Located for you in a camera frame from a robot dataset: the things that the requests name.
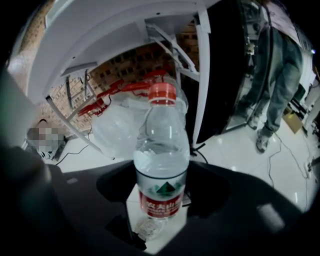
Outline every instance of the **bottle label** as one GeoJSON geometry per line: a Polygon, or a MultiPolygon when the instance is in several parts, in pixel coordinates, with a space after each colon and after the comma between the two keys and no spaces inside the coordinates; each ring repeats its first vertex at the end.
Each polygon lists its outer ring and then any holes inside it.
{"type": "Polygon", "coordinates": [[[152,178],[137,171],[141,209],[151,217],[167,218],[180,209],[187,172],[168,179],[152,178]]]}

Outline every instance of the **black panel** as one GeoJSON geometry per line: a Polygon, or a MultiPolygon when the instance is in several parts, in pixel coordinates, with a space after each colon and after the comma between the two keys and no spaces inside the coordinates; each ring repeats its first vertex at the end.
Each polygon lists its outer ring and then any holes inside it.
{"type": "Polygon", "coordinates": [[[222,0],[208,9],[208,15],[211,26],[210,80],[197,143],[223,131],[248,68],[238,2],[222,0]]]}

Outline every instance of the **white panel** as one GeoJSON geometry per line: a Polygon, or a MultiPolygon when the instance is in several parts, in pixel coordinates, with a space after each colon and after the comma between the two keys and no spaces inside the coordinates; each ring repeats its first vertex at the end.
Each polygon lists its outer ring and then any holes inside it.
{"type": "MultiPolygon", "coordinates": [[[[45,30],[29,75],[28,97],[34,103],[41,101],[52,86],[59,85],[54,84],[55,80],[70,67],[75,58],[105,35],[142,19],[196,14],[195,5],[199,1],[201,0],[67,1],[45,30]]],[[[203,2],[208,8],[218,0],[203,2]]]]}

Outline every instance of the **red bottle cap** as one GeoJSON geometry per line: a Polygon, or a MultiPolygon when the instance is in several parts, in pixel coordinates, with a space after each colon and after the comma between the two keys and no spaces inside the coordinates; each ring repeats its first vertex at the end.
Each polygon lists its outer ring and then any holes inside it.
{"type": "Polygon", "coordinates": [[[156,105],[174,105],[176,97],[176,88],[167,82],[154,83],[148,93],[149,102],[156,105]]]}

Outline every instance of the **brick wall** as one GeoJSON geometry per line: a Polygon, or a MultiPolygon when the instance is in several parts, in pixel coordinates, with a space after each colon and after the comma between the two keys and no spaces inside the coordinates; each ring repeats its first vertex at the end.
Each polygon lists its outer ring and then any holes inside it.
{"type": "MultiPolygon", "coordinates": [[[[43,21],[51,6],[52,1],[48,1],[48,3],[36,14],[25,34],[20,52],[25,51],[25,49],[34,49],[39,46],[39,42],[44,33],[43,21]]],[[[196,68],[199,69],[198,40],[193,22],[186,26],[181,34],[177,35],[177,42],[195,63],[196,68]]],[[[110,84],[117,80],[123,79],[125,84],[137,82],[142,79],[142,76],[145,73],[163,68],[165,68],[170,75],[175,76],[173,59],[166,54],[158,44],[152,43],[132,49],[101,64],[89,73],[88,83],[91,85],[94,92],[99,94],[107,90],[110,84]]],[[[83,85],[79,78],[71,77],[69,82],[71,96],[83,90],[83,85]]],[[[65,117],[69,116],[71,110],[68,104],[65,84],[52,88],[50,96],[63,115],[65,117]]],[[[83,93],[80,93],[76,98],[72,99],[72,106],[75,109],[83,102],[83,93]]],[[[34,124],[40,119],[46,119],[51,123],[63,127],[67,136],[72,135],[46,101],[39,103],[37,110],[38,117],[34,121],[34,124]]],[[[71,120],[71,123],[79,131],[87,131],[91,128],[92,118],[87,114],[80,117],[76,115],[71,120]]]]}

